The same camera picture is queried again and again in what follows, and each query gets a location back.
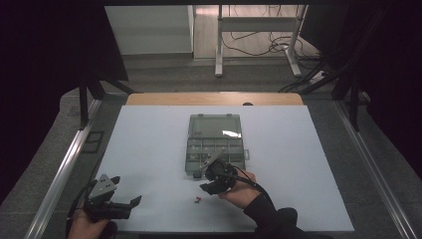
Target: white table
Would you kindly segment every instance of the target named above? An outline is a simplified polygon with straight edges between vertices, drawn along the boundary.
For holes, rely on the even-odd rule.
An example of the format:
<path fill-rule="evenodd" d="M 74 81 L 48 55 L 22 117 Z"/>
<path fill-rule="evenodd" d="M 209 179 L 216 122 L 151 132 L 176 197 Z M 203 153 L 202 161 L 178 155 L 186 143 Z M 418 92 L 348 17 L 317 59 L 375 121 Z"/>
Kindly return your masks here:
<path fill-rule="evenodd" d="M 241 209 L 199 187 L 184 171 L 190 115 L 240 115 L 246 168 L 275 206 L 294 207 L 305 231 L 353 231 L 306 106 L 125 106 L 98 176 L 120 176 L 114 202 L 142 195 L 128 232 L 252 232 Z M 200 203 L 195 203 L 200 196 Z"/>

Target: black sleeve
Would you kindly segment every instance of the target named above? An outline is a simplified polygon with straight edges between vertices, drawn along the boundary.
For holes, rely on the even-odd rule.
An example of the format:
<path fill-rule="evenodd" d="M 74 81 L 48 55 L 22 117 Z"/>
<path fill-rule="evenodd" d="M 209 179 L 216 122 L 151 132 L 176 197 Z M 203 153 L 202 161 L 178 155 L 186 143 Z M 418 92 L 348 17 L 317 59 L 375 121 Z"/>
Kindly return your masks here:
<path fill-rule="evenodd" d="M 296 226 L 296 222 L 286 218 L 283 210 L 276 208 L 260 194 L 245 209 L 244 213 L 256 223 L 256 238 L 307 239 L 308 235 Z"/>

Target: wall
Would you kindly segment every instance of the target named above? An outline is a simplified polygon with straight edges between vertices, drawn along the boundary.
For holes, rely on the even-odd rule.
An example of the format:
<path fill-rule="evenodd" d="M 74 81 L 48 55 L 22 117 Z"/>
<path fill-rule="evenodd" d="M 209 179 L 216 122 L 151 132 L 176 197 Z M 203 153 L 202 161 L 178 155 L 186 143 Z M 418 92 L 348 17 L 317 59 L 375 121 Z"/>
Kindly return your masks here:
<path fill-rule="evenodd" d="M 105 7 L 122 55 L 192 53 L 192 6 Z"/>

